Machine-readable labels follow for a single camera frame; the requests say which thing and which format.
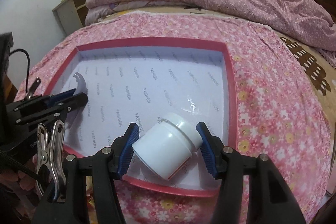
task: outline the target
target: brown cartoon pattern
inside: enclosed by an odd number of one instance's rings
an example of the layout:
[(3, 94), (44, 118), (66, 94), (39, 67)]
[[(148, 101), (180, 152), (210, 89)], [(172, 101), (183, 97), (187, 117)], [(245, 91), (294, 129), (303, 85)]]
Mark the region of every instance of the brown cartoon pattern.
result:
[(299, 61), (316, 90), (323, 96), (327, 94), (327, 90), (331, 91), (328, 82), (324, 79), (324, 77), (327, 76), (326, 72), (318, 63), (316, 63), (316, 58), (305, 51), (298, 43), (290, 41), (285, 37), (280, 37), (280, 39), (285, 43), (297, 61)]

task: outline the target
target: black cable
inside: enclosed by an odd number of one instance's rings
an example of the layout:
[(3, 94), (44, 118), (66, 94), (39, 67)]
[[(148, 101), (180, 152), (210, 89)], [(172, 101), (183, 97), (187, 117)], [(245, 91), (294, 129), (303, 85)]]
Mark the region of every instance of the black cable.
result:
[(45, 185), (45, 181), (35, 172), (31, 171), (27, 166), (19, 163), (18, 161), (14, 160), (12, 157), (8, 156), (4, 151), (0, 150), (0, 157), (5, 160), (8, 167), (13, 169), (18, 169), (25, 174), (29, 175), (34, 180), (37, 180), (41, 185)]
[(28, 93), (28, 78), (29, 78), (29, 68), (30, 68), (30, 57), (29, 57), (29, 54), (26, 50), (22, 49), (22, 48), (17, 48), (15, 50), (13, 50), (9, 56), (11, 56), (13, 53), (16, 53), (16, 52), (23, 52), (26, 57), (27, 57), (27, 76), (26, 76), (26, 94)]

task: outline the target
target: jar lid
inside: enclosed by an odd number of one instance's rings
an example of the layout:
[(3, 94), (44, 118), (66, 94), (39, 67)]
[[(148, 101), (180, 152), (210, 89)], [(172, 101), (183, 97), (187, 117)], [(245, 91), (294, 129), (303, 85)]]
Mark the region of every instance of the jar lid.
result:
[(193, 144), (192, 152), (196, 152), (202, 145), (202, 137), (189, 122), (183, 119), (181, 116), (175, 113), (168, 113), (162, 117), (163, 121), (166, 121), (173, 126), (177, 127), (180, 131), (186, 135), (186, 137), (191, 141)]

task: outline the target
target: person's hand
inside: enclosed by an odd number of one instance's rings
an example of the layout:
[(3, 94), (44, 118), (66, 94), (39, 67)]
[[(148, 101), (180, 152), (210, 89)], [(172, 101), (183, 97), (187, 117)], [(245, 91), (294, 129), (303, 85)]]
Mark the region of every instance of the person's hand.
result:
[[(35, 164), (33, 159), (29, 160), (26, 164), (30, 170), (35, 171)], [(15, 182), (17, 181), (21, 187), (21, 189), (29, 191), (35, 187), (35, 180), (32, 179), (30, 176), (26, 175), (25, 173), (18, 171), (15, 173), (11, 169), (4, 169), (1, 170), (0, 173), (0, 183), (7, 185), (6, 182)]]

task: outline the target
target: white plastic piece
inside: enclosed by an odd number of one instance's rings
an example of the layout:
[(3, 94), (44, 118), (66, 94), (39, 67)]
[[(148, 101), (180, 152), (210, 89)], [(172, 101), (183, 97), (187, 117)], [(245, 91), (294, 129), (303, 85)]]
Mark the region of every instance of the white plastic piece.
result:
[(85, 83), (84, 77), (79, 72), (76, 72), (73, 76), (77, 81), (77, 88), (76, 88), (76, 90), (73, 94), (77, 95), (81, 92), (87, 93), (86, 83)]
[(196, 128), (179, 115), (168, 113), (132, 147), (151, 171), (169, 180), (201, 145)]

